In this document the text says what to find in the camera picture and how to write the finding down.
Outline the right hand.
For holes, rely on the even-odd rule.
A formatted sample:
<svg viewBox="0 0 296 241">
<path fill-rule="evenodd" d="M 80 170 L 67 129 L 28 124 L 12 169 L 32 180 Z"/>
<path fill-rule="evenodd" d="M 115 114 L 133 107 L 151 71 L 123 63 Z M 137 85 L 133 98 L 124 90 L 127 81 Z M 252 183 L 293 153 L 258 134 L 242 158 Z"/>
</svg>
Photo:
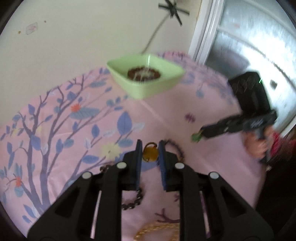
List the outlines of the right hand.
<svg viewBox="0 0 296 241">
<path fill-rule="evenodd" d="M 274 129 L 268 126 L 264 131 L 264 139 L 260 140 L 255 132 L 244 132 L 244 146 L 248 154 L 254 158 L 262 159 L 265 153 L 271 150 L 274 142 L 273 137 Z"/>
</svg>

